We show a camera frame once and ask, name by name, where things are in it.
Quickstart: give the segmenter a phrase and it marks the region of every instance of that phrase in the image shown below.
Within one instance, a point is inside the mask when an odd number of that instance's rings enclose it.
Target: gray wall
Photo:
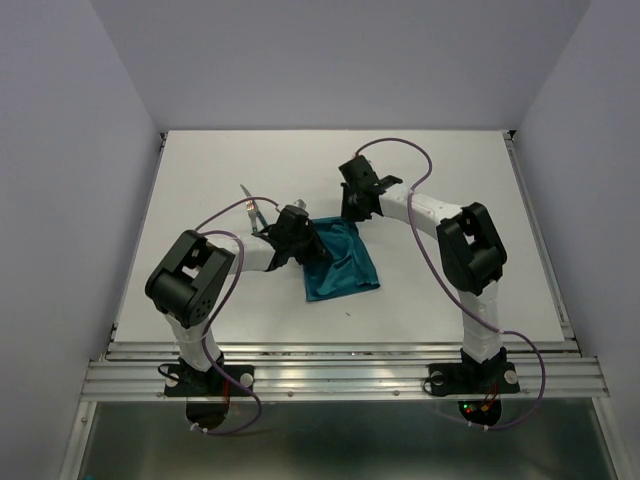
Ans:
[[[640,3],[594,0],[517,150],[564,299],[640,455]]]
[[[0,477],[56,478],[158,135],[86,0],[0,5]]]
[[[586,0],[92,0],[161,129],[516,128]]]

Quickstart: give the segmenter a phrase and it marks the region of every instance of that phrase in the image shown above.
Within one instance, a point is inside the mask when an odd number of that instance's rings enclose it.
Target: fabric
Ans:
[[[340,217],[314,220],[313,224],[333,260],[304,266],[308,302],[353,295],[380,286],[376,268],[355,224]]]

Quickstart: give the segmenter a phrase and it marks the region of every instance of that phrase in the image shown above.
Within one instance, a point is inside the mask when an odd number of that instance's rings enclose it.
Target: white table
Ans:
[[[534,341],[562,341],[557,308],[502,134],[497,131],[170,132],[115,341],[173,340],[168,324],[145,297],[144,284],[183,230],[243,197],[240,183],[254,195],[281,203],[302,198],[312,218],[339,215],[342,177],[338,166],[361,144],[383,136],[412,140],[430,152],[434,172],[420,191],[460,205],[478,201],[489,209],[508,253],[500,282],[501,325]],[[365,155],[380,177],[392,174],[407,184],[426,168],[419,153],[400,144],[376,145]],[[269,222],[277,218],[270,205],[262,204],[261,210]],[[243,206],[213,226],[250,233]],[[216,340],[460,342],[461,314],[432,278],[409,227],[380,217],[358,226],[378,270],[378,290],[309,304],[302,269],[293,260],[275,272],[245,273],[214,324]],[[426,236],[424,242],[439,260],[436,242]]]

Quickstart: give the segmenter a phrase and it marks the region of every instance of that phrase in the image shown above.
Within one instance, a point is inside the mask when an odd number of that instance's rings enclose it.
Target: black wire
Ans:
[[[168,378],[169,380],[173,380],[174,382],[183,383],[182,380],[180,380],[180,377],[174,377],[169,372],[165,372],[165,371],[162,370],[162,367],[167,367],[168,368],[171,365],[177,365],[177,364],[176,363],[161,363],[160,365],[158,365],[158,373],[160,375],[162,375],[164,378]]]

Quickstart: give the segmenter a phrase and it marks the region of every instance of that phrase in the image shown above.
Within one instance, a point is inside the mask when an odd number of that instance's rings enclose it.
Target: dark green towel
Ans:
[[[314,220],[313,225],[333,260],[304,266],[308,302],[366,292],[380,286],[376,268],[355,224],[332,217]]]

